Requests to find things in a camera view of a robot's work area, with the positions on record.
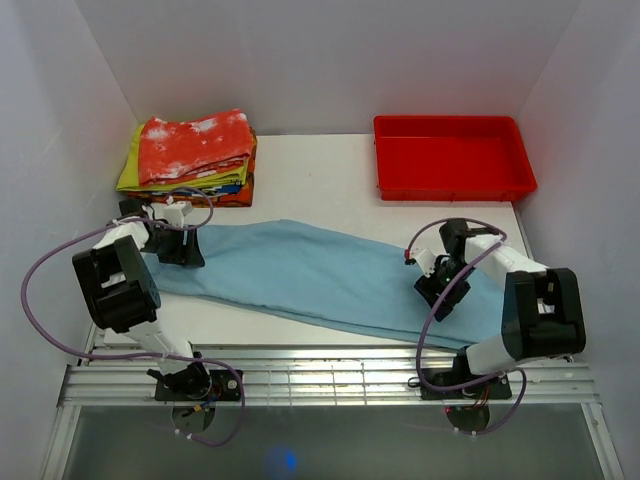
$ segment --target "red tie-dye cloth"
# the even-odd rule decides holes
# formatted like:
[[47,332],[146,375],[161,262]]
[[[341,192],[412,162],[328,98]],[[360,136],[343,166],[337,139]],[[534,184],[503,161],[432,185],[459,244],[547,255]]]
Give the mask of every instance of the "red tie-dye cloth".
[[241,110],[216,113],[193,122],[151,118],[140,136],[140,185],[171,185],[244,165],[253,148]]

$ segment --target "empty red container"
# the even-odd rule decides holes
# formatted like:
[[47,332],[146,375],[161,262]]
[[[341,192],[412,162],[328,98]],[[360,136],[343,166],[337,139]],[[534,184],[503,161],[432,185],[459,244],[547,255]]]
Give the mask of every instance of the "empty red container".
[[516,202],[536,189],[510,117],[378,116],[383,200]]

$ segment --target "stack of folded clothes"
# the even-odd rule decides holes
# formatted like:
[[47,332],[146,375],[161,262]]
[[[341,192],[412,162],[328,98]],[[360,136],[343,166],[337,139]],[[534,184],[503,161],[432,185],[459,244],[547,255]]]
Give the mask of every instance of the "stack of folded clothes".
[[[193,122],[153,117],[136,130],[117,190],[162,202],[170,190],[189,186],[202,190],[216,206],[249,207],[256,147],[255,133],[238,109]],[[172,197],[207,204],[188,190]]]

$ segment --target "white wall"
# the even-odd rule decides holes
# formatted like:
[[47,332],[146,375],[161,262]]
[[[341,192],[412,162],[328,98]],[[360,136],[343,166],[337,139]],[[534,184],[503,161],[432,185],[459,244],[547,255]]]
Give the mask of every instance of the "white wall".
[[[34,479],[70,359],[28,325],[20,282],[40,255],[115,213],[135,121],[73,0],[1,1],[0,59],[0,478]],[[70,255],[36,275],[36,314],[82,347],[91,320]]]
[[77,0],[138,119],[240,106],[260,133],[515,115],[579,0]]
[[640,478],[640,6],[584,0],[518,117],[538,191],[537,260],[575,269],[587,357],[629,479]]

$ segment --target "blue cloth on table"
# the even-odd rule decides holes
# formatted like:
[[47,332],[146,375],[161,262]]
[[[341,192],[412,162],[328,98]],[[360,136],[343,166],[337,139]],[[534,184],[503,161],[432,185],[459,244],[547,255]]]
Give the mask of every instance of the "blue cloth on table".
[[[403,250],[291,220],[198,231],[206,265],[145,260],[160,290],[193,295],[345,332],[417,342],[429,305]],[[500,332],[502,291],[481,271],[427,344],[460,348]]]

